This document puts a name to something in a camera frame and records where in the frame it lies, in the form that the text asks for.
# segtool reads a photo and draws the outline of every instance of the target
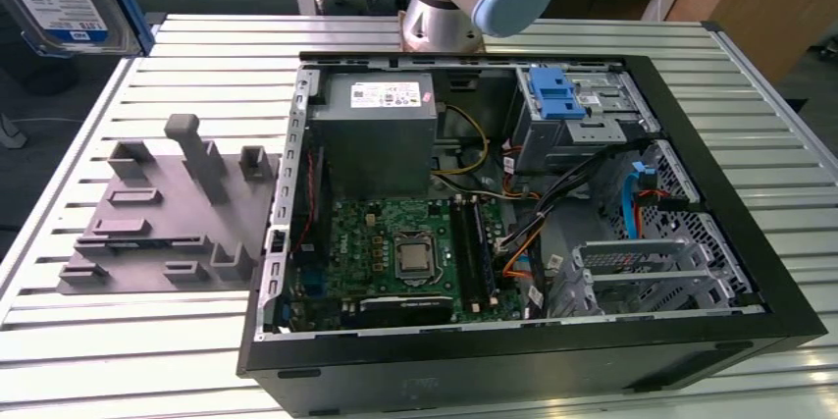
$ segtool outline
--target yellow wire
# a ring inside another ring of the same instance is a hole
[[[451,176],[451,175],[465,174],[471,172],[473,169],[476,169],[477,167],[480,167],[483,162],[485,162],[485,158],[488,157],[488,139],[485,138],[485,132],[483,132],[483,128],[476,124],[473,119],[468,116],[465,112],[461,111],[459,107],[455,107],[453,105],[448,105],[448,108],[453,108],[455,110],[459,111],[459,113],[461,114],[461,117],[465,118],[465,120],[471,123],[471,125],[476,129],[476,132],[480,133],[480,139],[483,139],[483,152],[480,154],[480,158],[477,159],[477,161],[473,164],[471,164],[468,167],[463,167],[461,169],[447,169],[447,170],[440,170],[440,171],[432,171],[431,174],[433,174],[435,176]]]

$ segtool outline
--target ram slot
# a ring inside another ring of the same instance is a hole
[[[495,287],[495,273],[492,270],[492,255],[488,249],[488,240],[487,235],[483,230],[483,216],[480,215],[480,205],[477,203],[472,203],[471,205],[473,212],[473,227],[476,228],[476,236],[477,236],[477,251],[480,257],[480,275],[483,277],[483,290],[484,296],[488,300],[488,305],[497,305],[497,298],[495,294],[497,293],[497,289]]]
[[[467,312],[479,313],[480,306],[488,304],[488,291],[480,264],[479,241],[483,229],[476,226],[471,201],[452,199],[449,213],[461,308]]]

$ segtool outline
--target blue cable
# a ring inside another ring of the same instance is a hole
[[[623,191],[622,191],[622,207],[623,207],[623,220],[626,222],[626,233],[628,234],[628,238],[638,238],[638,227],[634,224],[634,211],[631,209],[632,203],[632,191],[634,191],[634,183],[640,178],[639,172],[632,172],[626,176],[626,180],[623,181]]]
[[[632,202],[634,202],[634,184],[640,178],[640,173],[643,174],[654,174],[655,169],[647,168],[642,162],[632,162],[631,165],[635,168],[635,172],[626,176],[626,180],[623,181],[623,191],[620,194],[620,204],[623,207],[623,221],[626,222],[626,233],[628,238],[636,239],[640,237],[638,234],[638,226],[634,221],[634,211],[632,211]]]

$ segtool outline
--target orange wire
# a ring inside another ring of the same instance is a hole
[[[540,230],[543,230],[543,228],[544,228],[544,224],[541,223],[540,226],[537,227],[537,229],[535,230],[535,233],[532,233],[532,235],[523,242],[521,247],[519,247],[517,252],[515,253],[512,258],[509,259],[509,262],[507,262],[507,265],[504,266],[503,272],[501,272],[504,277],[509,277],[509,276],[513,277],[515,275],[511,275],[511,274],[516,274],[517,276],[520,276],[520,272],[511,272],[509,269],[512,268],[512,266],[517,262],[519,257],[524,253],[525,248],[528,247],[528,245],[532,244],[532,241],[537,237],[537,234],[540,233]]]

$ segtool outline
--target floor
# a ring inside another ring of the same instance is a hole
[[[212,11],[200,0],[140,0],[147,12],[180,11],[185,13],[271,13],[293,14],[288,4],[293,0],[213,0]],[[332,0],[331,11],[357,15],[361,2]],[[392,9],[393,0],[380,0],[379,13]],[[105,85],[116,60],[84,57],[74,60],[78,84],[52,97],[28,95],[0,71],[1,111],[12,120],[62,118],[82,120]],[[806,53],[795,69],[778,86],[787,98],[807,98],[802,116],[832,152],[838,153],[838,61],[818,61],[816,54]],[[17,123],[29,137],[22,149],[0,149],[0,256],[14,239],[18,227],[32,211],[42,188],[64,155],[80,126],[66,121],[32,121]]]

